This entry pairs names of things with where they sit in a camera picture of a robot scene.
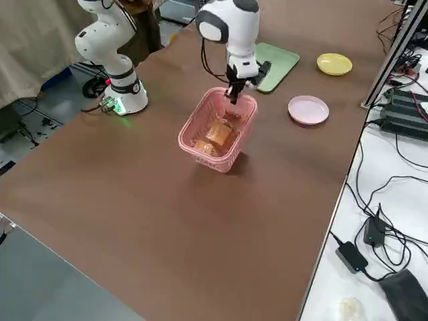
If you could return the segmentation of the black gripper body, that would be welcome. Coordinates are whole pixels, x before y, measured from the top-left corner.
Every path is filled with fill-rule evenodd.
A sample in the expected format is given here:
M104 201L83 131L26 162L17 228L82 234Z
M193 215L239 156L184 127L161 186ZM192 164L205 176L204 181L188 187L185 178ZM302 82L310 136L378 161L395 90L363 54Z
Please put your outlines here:
M239 78L237 75L236 67L231 67L229 65L227 65L226 77L227 77L229 87L244 86L248 81L248 78Z

